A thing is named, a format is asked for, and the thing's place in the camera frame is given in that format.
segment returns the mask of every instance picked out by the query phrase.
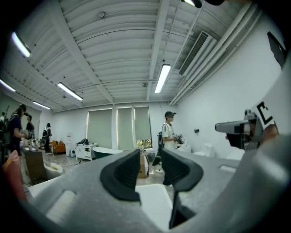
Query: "fluorescent light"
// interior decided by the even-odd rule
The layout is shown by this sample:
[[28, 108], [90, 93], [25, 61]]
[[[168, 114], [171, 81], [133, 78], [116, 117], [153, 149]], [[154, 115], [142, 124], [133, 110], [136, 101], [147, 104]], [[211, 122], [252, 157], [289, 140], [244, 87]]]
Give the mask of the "fluorescent light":
[[77, 95], [76, 93], [74, 93], [72, 90], [70, 90], [68, 87], [66, 87], [64, 84], [62, 84], [61, 82], [58, 84], [58, 86], [63, 89], [65, 92], [68, 92], [71, 96], [73, 96], [74, 98], [76, 98], [77, 100], [82, 101], [83, 98], [81, 98], [79, 95]]
[[42, 104], [39, 104], [38, 102], [33, 101], [33, 103], [36, 104], [36, 105], [38, 105], [38, 106], [41, 106], [41, 107], [43, 107], [43, 108], [45, 108], [45, 109], [49, 109], [49, 110], [50, 110], [49, 107], [44, 106], [44, 105], [42, 105]]
[[5, 83], [4, 81], [2, 81], [1, 79], [0, 79], [0, 83], [3, 86], [5, 86], [8, 90], [16, 92], [16, 90], [14, 88], [10, 87], [7, 83]]
[[186, 2], [186, 3], [190, 4], [190, 5], [195, 5], [192, 0], [184, 0], [184, 2]]
[[166, 81], [166, 78], [169, 74], [169, 71], [171, 69], [171, 66], [170, 65], [163, 65], [162, 67], [162, 71], [161, 71], [161, 74], [160, 74], [160, 77], [159, 77], [159, 81], [158, 81], [158, 84], [156, 85], [156, 91], [155, 93], [160, 93], [161, 90], [162, 90], [162, 87], [164, 85], [164, 82]]
[[17, 48], [23, 53], [24, 56], [29, 57], [30, 51], [27, 46], [18, 38], [15, 32], [12, 33], [12, 40], [16, 44]]

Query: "bathtub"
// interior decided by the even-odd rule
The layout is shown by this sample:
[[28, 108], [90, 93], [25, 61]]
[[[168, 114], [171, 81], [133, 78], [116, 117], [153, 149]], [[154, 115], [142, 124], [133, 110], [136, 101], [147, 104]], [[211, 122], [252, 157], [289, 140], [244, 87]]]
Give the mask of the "bathtub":
[[121, 150], [113, 150], [104, 147], [94, 147], [93, 151], [96, 159], [123, 152]]

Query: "cardboard box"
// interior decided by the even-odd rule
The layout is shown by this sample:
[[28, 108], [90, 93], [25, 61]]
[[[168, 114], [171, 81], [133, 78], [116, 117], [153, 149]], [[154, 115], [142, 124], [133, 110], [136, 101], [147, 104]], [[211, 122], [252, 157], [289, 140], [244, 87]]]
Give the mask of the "cardboard box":
[[149, 159], [145, 154], [140, 155], [140, 173], [137, 178], [146, 178], [149, 176]]

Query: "pink object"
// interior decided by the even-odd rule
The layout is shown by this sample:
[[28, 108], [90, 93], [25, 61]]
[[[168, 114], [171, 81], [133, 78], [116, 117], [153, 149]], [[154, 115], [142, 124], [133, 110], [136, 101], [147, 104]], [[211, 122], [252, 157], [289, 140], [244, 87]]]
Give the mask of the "pink object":
[[3, 173], [10, 184], [15, 196], [19, 199], [25, 200], [26, 196], [22, 186], [22, 175], [20, 169], [20, 160], [16, 150], [14, 150], [8, 157], [6, 163], [2, 166]]

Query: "orange sofa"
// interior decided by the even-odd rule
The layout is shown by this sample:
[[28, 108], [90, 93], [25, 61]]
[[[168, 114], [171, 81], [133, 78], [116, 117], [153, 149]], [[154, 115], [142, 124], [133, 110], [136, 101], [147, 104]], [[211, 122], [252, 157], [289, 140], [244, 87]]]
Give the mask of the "orange sofa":
[[65, 153], [65, 144], [62, 141], [60, 141], [59, 144], [57, 144], [57, 141], [53, 141], [50, 144], [52, 144], [54, 146], [54, 150], [55, 150], [56, 154]]

